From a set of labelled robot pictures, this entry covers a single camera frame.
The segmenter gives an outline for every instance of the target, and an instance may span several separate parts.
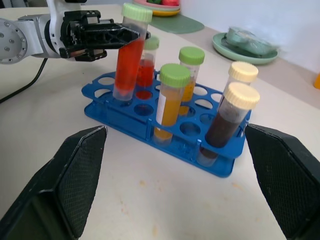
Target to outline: cream cap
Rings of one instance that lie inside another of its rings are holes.
[[[254,109],[260,101],[259,92],[241,82],[230,83],[224,92],[224,97],[233,106],[243,110]]]
[[[230,77],[244,83],[252,83],[255,81],[258,73],[259,70],[256,66],[244,61],[234,61],[229,69]]]

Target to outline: dark brown liquid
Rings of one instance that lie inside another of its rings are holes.
[[[234,123],[227,121],[220,115],[220,113],[218,113],[205,135],[205,140],[213,147],[222,148],[234,135],[239,125],[240,122]],[[200,151],[205,157],[210,159],[214,159],[218,156],[215,152],[204,149],[203,147]]]

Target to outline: plate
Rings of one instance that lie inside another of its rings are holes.
[[[159,4],[149,3],[149,2],[147,2],[147,0],[133,0],[133,2],[136,4],[140,4],[140,5],[144,5],[144,6],[148,6],[148,7],[153,7],[153,8],[159,8],[159,9],[174,9],[177,7],[179,7],[179,9],[180,9],[180,5],[179,6],[159,5]]]
[[[222,32],[214,35],[212,42],[215,50],[217,50],[220,54],[222,54],[228,59],[232,59],[235,61],[243,61],[250,64],[255,64],[255,65],[262,65],[262,64],[271,63],[278,57],[277,51],[273,51],[263,56],[262,58],[250,57],[250,56],[244,56],[244,55],[238,54],[222,45],[221,40],[224,38],[225,34],[226,32]]]
[[[137,5],[139,7],[143,7],[143,8],[146,8],[146,9],[150,9],[153,11],[153,14],[155,13],[155,11],[157,12],[176,12],[176,11],[180,11],[180,7],[177,6],[175,8],[160,8],[160,7],[153,7],[153,6],[147,6],[147,5],[142,5],[140,3],[137,3],[137,2],[133,2],[134,5]]]
[[[180,10],[178,11],[153,11],[153,15],[157,17],[170,17],[174,16],[180,13]]]

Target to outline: white robotic arm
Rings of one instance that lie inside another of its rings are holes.
[[[100,21],[97,10],[81,10],[87,0],[47,0],[50,14],[0,18],[0,64],[28,56],[92,62],[138,39],[130,26]]]

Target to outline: white table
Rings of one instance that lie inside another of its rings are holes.
[[[117,5],[87,6],[121,22]],[[1,18],[46,13],[6,9]],[[194,45],[154,27],[160,37],[156,68],[178,62]],[[93,63],[49,59],[39,81],[0,105],[0,218],[33,174],[77,131],[99,125],[85,116],[81,88],[114,71],[117,51]],[[1,94],[28,83],[41,59],[0,65]],[[198,82],[222,90],[229,63],[206,52]],[[260,80],[261,102],[251,122],[298,137],[320,159],[320,110]],[[219,178],[109,127],[99,184],[82,240],[284,240],[256,179],[247,144],[233,173]]]

